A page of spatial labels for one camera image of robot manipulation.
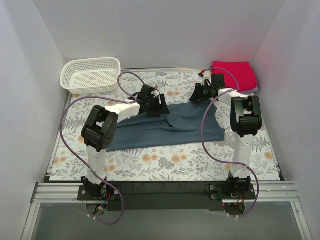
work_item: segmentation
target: dark blue fabric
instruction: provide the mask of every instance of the dark blue fabric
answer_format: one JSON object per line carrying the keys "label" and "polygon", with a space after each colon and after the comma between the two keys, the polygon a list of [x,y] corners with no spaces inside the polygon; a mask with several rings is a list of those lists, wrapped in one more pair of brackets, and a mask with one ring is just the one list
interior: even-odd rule
{"label": "dark blue fabric", "polygon": [[[116,126],[114,139],[107,151],[151,148],[201,142],[201,123],[210,101],[168,105],[170,114],[148,117],[146,113],[126,119]],[[225,140],[225,130],[216,120],[212,106],[204,126],[205,142]]]}

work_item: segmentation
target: gray leaf pattern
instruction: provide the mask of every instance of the gray leaf pattern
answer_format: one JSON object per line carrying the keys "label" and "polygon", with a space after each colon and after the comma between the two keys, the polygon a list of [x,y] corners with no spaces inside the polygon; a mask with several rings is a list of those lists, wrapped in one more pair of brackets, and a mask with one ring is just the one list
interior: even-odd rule
{"label": "gray leaf pattern", "polygon": [[[165,94],[168,105],[187,103],[201,79],[197,72],[137,72],[146,84],[158,86]],[[128,93],[141,89],[141,82],[134,76],[124,75],[121,86]],[[126,100],[128,96],[120,88],[112,92],[95,94],[110,99]],[[83,97],[73,95],[72,101]],[[70,147],[87,160],[87,150],[81,130],[94,105],[112,106],[113,101],[85,99],[72,106],[67,114],[63,134]],[[232,161],[234,154],[234,133],[230,127],[230,107],[215,102],[216,119],[225,129],[225,140],[206,142],[205,145],[216,158]],[[280,180],[272,154],[270,140],[265,126],[255,137],[252,145],[250,166],[262,181]],[[205,153],[201,143],[174,146],[127,149],[107,152],[104,170],[109,181],[224,181],[228,176],[230,164],[212,160]],[[52,168],[52,181],[80,181],[88,169],[73,156],[59,141]]]}

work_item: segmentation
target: white wall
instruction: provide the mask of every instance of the white wall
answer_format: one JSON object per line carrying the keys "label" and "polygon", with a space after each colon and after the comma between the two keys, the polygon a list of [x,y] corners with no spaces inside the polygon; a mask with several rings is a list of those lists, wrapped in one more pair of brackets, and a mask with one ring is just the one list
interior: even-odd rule
{"label": "white wall", "polygon": [[0,239],[20,239],[46,173],[66,101],[64,63],[32,0],[0,0]]}
{"label": "white wall", "polygon": [[320,239],[320,2],[287,0],[253,67],[281,170],[295,182],[313,239]]}
{"label": "white wall", "polygon": [[33,0],[67,61],[204,68],[252,61],[284,0]]}

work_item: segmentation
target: white basket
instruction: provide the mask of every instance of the white basket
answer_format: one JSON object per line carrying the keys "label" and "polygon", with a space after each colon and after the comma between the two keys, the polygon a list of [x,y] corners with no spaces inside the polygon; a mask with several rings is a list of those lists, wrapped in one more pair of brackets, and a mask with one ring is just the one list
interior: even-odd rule
{"label": "white basket", "polygon": [[72,94],[111,92],[118,87],[120,72],[114,57],[74,60],[63,67],[60,85]]}

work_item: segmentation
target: basket rim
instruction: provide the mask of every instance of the basket rim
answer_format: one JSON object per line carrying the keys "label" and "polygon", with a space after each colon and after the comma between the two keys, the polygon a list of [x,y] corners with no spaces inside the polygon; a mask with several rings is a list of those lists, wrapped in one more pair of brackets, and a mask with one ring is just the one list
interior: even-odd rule
{"label": "basket rim", "polygon": [[86,87],[77,87],[77,88],[72,88],[72,87],[66,87],[63,85],[63,82],[64,82],[64,77],[65,77],[65,74],[66,74],[66,71],[68,69],[68,67],[74,63],[83,63],[85,61],[91,61],[91,60],[115,60],[117,63],[118,63],[118,66],[119,66],[119,70],[118,70],[118,76],[119,74],[121,73],[121,64],[120,64],[120,61],[115,58],[115,57],[96,57],[96,58],[86,58],[86,59],[77,59],[77,60],[72,60],[72,61],[69,61],[67,62],[63,69],[62,69],[62,72],[61,72],[61,75],[60,75],[60,86],[66,90],[77,90],[77,89],[89,89],[89,88],[103,88],[103,87],[107,87],[107,86],[110,86],[110,85],[102,85],[102,86],[86,86]]}

